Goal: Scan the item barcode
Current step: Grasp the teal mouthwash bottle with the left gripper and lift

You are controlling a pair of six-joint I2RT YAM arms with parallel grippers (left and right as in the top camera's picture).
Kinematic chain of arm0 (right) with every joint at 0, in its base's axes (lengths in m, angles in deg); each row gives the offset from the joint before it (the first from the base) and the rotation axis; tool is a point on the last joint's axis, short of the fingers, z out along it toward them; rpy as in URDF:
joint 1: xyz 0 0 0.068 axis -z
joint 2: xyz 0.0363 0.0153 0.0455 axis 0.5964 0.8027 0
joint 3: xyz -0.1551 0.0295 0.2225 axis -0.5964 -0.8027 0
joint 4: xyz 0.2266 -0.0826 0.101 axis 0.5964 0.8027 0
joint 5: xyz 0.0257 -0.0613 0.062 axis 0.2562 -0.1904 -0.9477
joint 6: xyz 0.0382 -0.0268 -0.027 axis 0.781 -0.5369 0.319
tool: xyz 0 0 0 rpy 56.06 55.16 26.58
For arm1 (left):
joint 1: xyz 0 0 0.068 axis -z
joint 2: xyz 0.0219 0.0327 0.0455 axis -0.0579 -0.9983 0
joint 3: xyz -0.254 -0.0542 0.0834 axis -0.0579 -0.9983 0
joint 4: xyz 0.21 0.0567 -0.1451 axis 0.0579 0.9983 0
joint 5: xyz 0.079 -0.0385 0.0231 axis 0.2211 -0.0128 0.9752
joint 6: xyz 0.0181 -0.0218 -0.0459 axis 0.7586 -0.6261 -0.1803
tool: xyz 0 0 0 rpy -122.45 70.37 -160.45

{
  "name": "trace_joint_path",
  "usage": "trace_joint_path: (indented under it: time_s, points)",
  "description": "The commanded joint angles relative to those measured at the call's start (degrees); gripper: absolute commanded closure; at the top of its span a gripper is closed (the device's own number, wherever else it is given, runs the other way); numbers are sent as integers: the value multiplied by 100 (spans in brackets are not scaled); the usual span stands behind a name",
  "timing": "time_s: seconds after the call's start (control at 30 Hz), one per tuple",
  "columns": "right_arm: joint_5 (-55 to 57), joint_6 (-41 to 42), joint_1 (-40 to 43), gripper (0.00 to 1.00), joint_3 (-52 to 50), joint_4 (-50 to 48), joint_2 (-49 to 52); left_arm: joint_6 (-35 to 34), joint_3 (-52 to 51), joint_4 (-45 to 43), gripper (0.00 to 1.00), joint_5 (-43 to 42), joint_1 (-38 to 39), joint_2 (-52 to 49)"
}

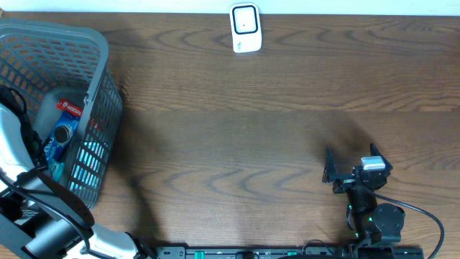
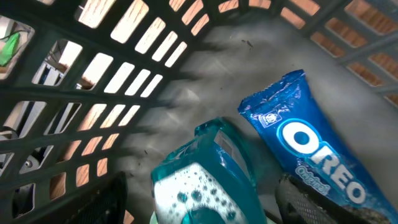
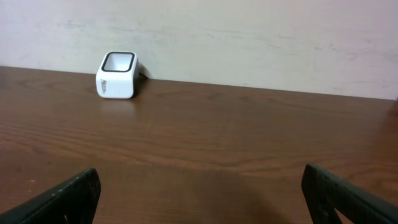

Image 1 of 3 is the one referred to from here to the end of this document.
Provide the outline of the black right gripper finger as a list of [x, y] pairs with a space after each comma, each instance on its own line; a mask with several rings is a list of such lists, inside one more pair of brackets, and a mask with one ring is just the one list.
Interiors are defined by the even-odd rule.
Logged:
[[379, 157], [381, 157], [381, 159], [384, 162], [384, 164], [386, 166], [390, 166], [390, 163], [388, 162], [388, 160], [384, 157], [384, 155], [379, 151], [379, 149], [377, 148], [377, 146], [373, 142], [370, 143], [369, 149], [370, 149], [371, 156], [379, 156]]
[[334, 156], [331, 150], [326, 150], [326, 160], [323, 170], [323, 177], [335, 177], [337, 175], [336, 164], [334, 162]]

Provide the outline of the blue Oreo cookie pack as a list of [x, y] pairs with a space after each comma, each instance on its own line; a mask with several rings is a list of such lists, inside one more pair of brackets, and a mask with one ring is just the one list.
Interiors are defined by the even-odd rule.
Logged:
[[63, 111], [59, 120], [56, 122], [51, 133], [47, 137], [48, 142], [44, 151], [48, 163], [60, 159], [65, 148], [76, 132], [80, 120], [80, 116]]

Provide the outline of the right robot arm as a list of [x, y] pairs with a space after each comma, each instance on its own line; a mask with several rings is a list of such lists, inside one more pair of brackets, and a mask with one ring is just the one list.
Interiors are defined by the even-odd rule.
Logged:
[[392, 165], [374, 144], [370, 155], [361, 158], [361, 164], [351, 173], [339, 173], [331, 150], [327, 150], [322, 181], [332, 184], [334, 194], [346, 194], [349, 202], [346, 220], [348, 228], [356, 233], [356, 242], [350, 244], [353, 258], [394, 258], [394, 246], [401, 241], [405, 212], [389, 203], [377, 202], [376, 190], [387, 183]]

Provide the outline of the blue mouthwash bottle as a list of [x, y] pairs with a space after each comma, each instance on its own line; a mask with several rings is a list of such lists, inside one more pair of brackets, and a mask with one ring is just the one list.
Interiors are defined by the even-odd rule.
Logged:
[[65, 164], [58, 162], [58, 161], [52, 161], [50, 163], [49, 169], [52, 175], [52, 179], [56, 182], [60, 182], [60, 179], [63, 176], [63, 171], [65, 168]]

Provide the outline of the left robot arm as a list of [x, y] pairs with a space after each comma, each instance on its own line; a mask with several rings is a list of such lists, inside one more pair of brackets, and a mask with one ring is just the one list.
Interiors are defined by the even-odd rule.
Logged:
[[127, 232], [95, 223], [88, 207], [49, 177], [45, 143], [16, 89], [1, 87], [1, 244], [21, 258], [156, 258]]

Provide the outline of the red Nescafe coffee stick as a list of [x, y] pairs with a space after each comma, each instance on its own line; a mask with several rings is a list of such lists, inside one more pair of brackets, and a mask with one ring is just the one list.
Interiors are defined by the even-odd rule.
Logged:
[[75, 104], [69, 102], [65, 98], [61, 98], [59, 102], [57, 103], [56, 106], [59, 110], [62, 110], [64, 112], [68, 112], [74, 117], [81, 117], [83, 114], [83, 110], [79, 107], [76, 106]]

